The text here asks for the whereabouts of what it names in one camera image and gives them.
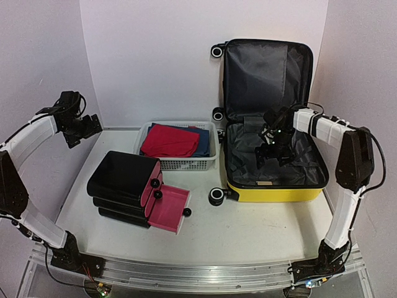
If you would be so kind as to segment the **pink top drawer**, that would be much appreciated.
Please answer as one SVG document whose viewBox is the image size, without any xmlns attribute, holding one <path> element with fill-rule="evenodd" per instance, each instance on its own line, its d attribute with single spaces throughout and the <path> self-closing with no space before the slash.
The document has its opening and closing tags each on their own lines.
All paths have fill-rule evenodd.
<svg viewBox="0 0 397 298">
<path fill-rule="evenodd" d="M 158 181 L 158 176 L 161 172 L 161 163 L 159 161 L 156 162 L 154 169 L 152 170 L 148 181 L 146 183 L 146 186 L 142 192 L 141 199 L 140 199 L 140 205 L 144 207 L 149 199 L 149 196 L 151 194 L 151 191 L 153 189 L 156 189 L 159 187 L 160 182 Z"/>
</svg>

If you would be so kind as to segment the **black pink drawer organizer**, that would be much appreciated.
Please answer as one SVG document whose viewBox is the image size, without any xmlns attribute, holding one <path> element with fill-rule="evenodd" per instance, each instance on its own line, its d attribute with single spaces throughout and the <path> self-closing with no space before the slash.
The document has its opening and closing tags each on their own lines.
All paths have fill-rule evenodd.
<svg viewBox="0 0 397 298">
<path fill-rule="evenodd" d="M 86 187 L 99 214 L 150 228 L 145 217 L 145 206 L 140 205 L 140 199 L 157 161 L 160 162 L 157 158 L 108 151 Z"/>
</svg>

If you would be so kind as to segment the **pink bottom drawer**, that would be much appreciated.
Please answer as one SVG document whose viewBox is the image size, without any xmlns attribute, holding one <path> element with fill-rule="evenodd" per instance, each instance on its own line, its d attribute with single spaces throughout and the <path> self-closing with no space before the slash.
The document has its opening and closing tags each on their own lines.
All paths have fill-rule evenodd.
<svg viewBox="0 0 397 298">
<path fill-rule="evenodd" d="M 162 185 L 161 190 L 163 196 L 154 203 L 148 223 L 177 234 L 184 218 L 190 191 L 165 184 Z"/>
</svg>

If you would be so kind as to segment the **blue garment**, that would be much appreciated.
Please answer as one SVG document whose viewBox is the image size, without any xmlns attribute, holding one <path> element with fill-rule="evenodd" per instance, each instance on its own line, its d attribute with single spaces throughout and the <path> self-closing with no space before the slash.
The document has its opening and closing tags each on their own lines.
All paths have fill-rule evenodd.
<svg viewBox="0 0 397 298">
<path fill-rule="evenodd" d="M 186 130 L 186 131 L 189 131 L 189 132 L 195 132 L 195 133 L 198 133 L 200 135 L 200 141 L 199 141 L 199 145 L 197 147 L 197 150 L 195 151 L 195 153 L 191 157 L 208 157 L 209 156 L 209 142 L 208 142 L 209 133 L 208 133 L 208 130 L 197 129 L 195 127 L 180 128 L 180 129 Z"/>
</svg>

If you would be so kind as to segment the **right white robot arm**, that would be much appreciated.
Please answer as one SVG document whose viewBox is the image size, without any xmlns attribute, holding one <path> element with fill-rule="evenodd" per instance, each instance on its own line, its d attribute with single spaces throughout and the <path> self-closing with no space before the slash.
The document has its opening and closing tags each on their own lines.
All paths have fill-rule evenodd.
<svg viewBox="0 0 397 298">
<path fill-rule="evenodd" d="M 269 110 L 264 116 L 259 132 L 263 143 L 256 147 L 257 167 L 265 160 L 275 158 L 280 166 L 294 159 L 292 137 L 305 133 L 338 149 L 335 177 L 339 186 L 337 206 L 329 230 L 319 246 L 312 269 L 325 275 L 335 265 L 342 266 L 344 253 L 352 248 L 351 233 L 364 195 L 383 185 L 380 181 L 369 186 L 375 171 L 373 148 L 381 149 L 379 141 L 365 127 L 354 127 L 337 116 L 328 116 L 306 106 L 296 104 L 279 111 Z"/>
</svg>

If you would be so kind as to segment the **red garment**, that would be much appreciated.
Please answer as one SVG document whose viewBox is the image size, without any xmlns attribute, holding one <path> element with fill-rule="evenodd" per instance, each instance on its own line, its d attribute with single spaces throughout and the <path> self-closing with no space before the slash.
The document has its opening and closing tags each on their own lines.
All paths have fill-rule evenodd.
<svg viewBox="0 0 397 298">
<path fill-rule="evenodd" d="M 148 157 L 191 157 L 199 145 L 200 135 L 175 127 L 155 124 L 148 132 L 140 150 Z"/>
</svg>

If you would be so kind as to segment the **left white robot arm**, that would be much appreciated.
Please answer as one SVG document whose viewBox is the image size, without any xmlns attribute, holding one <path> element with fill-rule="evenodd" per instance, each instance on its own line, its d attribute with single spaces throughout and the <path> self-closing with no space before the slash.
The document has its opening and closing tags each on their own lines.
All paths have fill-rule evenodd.
<svg viewBox="0 0 397 298">
<path fill-rule="evenodd" d="M 68 233 L 32 202 L 25 185 L 25 162 L 47 140 L 61 134 L 72 149 L 101 133 L 97 114 L 85 113 L 87 101 L 77 91 L 63 91 L 54 105 L 40 109 L 21 128 L 1 142 L 1 217 L 13 220 L 27 238 L 62 249 L 60 262 L 70 271 L 83 266 L 83 257 L 66 247 Z"/>
</svg>

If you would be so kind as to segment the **yellow Pikachu suitcase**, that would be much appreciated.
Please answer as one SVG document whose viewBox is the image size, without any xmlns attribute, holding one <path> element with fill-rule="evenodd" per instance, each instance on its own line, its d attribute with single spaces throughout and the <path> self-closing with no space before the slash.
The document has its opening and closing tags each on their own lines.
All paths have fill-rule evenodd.
<svg viewBox="0 0 397 298">
<path fill-rule="evenodd" d="M 223 59 L 223 104 L 213 119 L 226 120 L 218 138 L 223 144 L 227 186 L 213 188 L 211 205 L 238 202 L 297 202 L 317 197 L 329 173 L 313 139 L 301 132 L 292 137 L 293 162 L 279 166 L 269 159 L 256 166 L 255 147 L 264 114 L 294 104 L 306 106 L 313 73 L 313 53 L 302 43 L 234 39 L 212 46 L 211 56 Z M 272 181 L 258 186 L 257 181 Z"/>
</svg>

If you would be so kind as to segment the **white plastic basket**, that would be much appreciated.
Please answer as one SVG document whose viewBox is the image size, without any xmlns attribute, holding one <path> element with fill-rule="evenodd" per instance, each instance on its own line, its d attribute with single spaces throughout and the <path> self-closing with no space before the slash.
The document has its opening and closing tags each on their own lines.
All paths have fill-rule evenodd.
<svg viewBox="0 0 397 298">
<path fill-rule="evenodd" d="M 145 141 L 149 128 L 153 124 L 168 125 L 177 128 L 195 127 L 197 129 L 208 130 L 209 133 L 209 156 L 208 157 L 161 157 L 161 169 L 163 171 L 206 171 L 215 165 L 216 159 L 220 154 L 220 144 L 218 132 L 213 122 L 202 120 L 155 120 L 146 122 L 142 125 L 136 137 L 133 147 L 134 154 L 140 154 L 140 148 Z"/>
</svg>

